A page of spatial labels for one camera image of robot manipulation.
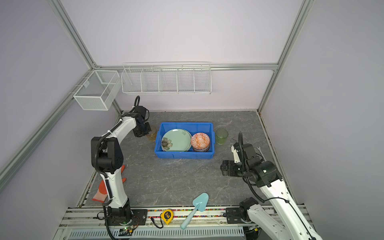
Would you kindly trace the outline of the amber glass cup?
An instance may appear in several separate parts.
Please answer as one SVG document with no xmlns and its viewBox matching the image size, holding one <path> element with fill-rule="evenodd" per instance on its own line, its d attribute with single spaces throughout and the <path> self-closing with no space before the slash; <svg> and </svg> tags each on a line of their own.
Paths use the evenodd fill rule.
<svg viewBox="0 0 384 240">
<path fill-rule="evenodd" d="M 157 128 L 155 126 L 151 126 L 151 130 L 147 134 L 147 138 L 150 142 L 155 142 L 157 138 Z"/>
</svg>

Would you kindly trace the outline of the orange patterned bowl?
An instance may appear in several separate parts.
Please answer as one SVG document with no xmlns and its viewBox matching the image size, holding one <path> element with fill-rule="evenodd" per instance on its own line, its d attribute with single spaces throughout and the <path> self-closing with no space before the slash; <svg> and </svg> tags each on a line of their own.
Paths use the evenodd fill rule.
<svg viewBox="0 0 384 240">
<path fill-rule="evenodd" d="M 207 152 L 210 149 L 211 139 L 205 133 L 196 133 L 191 137 L 191 145 L 195 152 Z"/>
</svg>

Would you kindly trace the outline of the green rimmed bottom plate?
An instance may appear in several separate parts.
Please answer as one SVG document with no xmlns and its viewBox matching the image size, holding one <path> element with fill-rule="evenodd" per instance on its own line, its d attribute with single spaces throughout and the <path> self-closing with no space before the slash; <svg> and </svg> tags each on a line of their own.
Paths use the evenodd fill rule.
<svg viewBox="0 0 384 240">
<path fill-rule="evenodd" d="M 162 137 L 162 150 L 165 152 L 186 152 L 192 146 L 191 138 L 192 135 L 186 130 L 172 129 Z"/>
</svg>

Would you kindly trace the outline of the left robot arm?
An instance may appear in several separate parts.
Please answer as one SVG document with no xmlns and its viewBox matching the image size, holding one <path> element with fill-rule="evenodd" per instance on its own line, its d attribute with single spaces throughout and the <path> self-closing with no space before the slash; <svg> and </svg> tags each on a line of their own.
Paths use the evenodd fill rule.
<svg viewBox="0 0 384 240">
<path fill-rule="evenodd" d="M 140 96 L 137 96 L 133 108 L 123 112 L 114 127 L 91 140 L 91 163 L 107 190 L 108 200 L 103 203 L 103 210 L 108 224 L 120 221 L 121 225 L 128 225 L 133 220 L 121 176 L 124 155 L 120 143 L 130 132 L 137 138 L 148 135 L 151 131 L 149 116 L 149 110 L 140 105 Z"/>
</svg>

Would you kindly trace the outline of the green glass cup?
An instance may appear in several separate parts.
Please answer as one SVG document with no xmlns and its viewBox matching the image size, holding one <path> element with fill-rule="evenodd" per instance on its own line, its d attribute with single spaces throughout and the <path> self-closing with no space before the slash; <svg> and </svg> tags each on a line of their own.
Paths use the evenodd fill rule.
<svg viewBox="0 0 384 240">
<path fill-rule="evenodd" d="M 226 142 L 228 136 L 229 133 L 226 129 L 217 129 L 215 132 L 216 143 L 218 145 L 223 145 Z"/>
</svg>

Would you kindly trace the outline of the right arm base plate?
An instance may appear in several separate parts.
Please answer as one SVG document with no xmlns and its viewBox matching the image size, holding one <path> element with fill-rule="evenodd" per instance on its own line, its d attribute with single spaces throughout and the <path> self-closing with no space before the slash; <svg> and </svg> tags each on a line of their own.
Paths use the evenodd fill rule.
<svg viewBox="0 0 384 240">
<path fill-rule="evenodd" d="M 226 208 L 223 216 L 228 224 L 249 223 L 247 212 L 242 207 Z"/>
</svg>

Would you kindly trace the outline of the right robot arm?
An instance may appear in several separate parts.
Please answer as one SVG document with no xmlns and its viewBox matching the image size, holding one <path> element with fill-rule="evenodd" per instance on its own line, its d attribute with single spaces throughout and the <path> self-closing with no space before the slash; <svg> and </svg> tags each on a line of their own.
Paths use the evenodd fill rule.
<svg viewBox="0 0 384 240">
<path fill-rule="evenodd" d="M 231 222 L 254 223 L 273 240 L 320 240 L 321 236 L 295 203 L 276 165 L 265 160 L 251 144 L 245 144 L 243 134 L 232 146 L 233 160 L 221 164 L 226 177 L 241 178 L 253 196 L 227 209 Z"/>
</svg>

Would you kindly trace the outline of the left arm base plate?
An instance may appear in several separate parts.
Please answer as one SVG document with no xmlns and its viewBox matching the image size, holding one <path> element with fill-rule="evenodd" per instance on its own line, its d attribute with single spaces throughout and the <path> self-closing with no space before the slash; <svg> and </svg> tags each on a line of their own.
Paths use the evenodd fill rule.
<svg viewBox="0 0 384 240">
<path fill-rule="evenodd" d="M 143 226 L 146 224 L 148 216 L 147 209 L 133 209 L 124 211 L 123 209 L 112 209 L 107 210 L 107 223 L 109 226 Z"/>
</svg>

